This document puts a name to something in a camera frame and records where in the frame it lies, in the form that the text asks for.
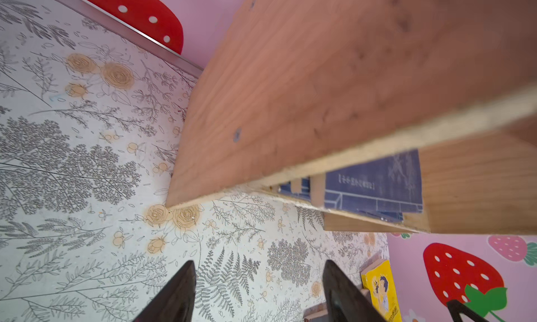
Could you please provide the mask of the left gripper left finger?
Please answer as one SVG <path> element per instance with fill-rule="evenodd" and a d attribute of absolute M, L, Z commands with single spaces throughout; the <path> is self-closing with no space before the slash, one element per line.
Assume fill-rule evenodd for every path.
<path fill-rule="evenodd" d="M 187 261 L 138 314 L 134 322 L 191 322 L 196 286 L 194 261 Z"/>

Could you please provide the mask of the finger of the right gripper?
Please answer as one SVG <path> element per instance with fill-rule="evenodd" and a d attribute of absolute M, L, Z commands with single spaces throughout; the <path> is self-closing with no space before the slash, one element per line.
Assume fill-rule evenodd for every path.
<path fill-rule="evenodd" d="M 488 322 L 488 320 L 457 300 L 449 301 L 447 303 L 447 308 L 454 322 L 463 322 L 463 316 L 467 317 L 473 322 Z"/>

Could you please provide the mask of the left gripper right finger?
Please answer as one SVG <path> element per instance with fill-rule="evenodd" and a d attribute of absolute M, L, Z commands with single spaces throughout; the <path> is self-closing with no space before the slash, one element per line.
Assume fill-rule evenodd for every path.
<path fill-rule="evenodd" d="M 328 321 L 385 322 L 385 319 L 332 260 L 322 274 Z"/>

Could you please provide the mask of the purple-navy book yellow label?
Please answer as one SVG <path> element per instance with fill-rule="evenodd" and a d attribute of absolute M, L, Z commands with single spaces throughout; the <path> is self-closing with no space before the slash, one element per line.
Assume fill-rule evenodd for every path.
<path fill-rule="evenodd" d="M 402 221 L 404 213 L 421 213 L 419 151 L 328 172 L 324 206 L 391 222 Z"/>

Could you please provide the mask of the yellow cartoon cover book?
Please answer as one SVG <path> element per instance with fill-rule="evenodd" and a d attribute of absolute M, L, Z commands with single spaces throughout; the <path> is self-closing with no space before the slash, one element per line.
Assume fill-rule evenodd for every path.
<path fill-rule="evenodd" d="M 369 290 L 372 305 L 388 322 L 402 322 L 390 261 L 378 259 L 361 271 L 362 285 Z"/>

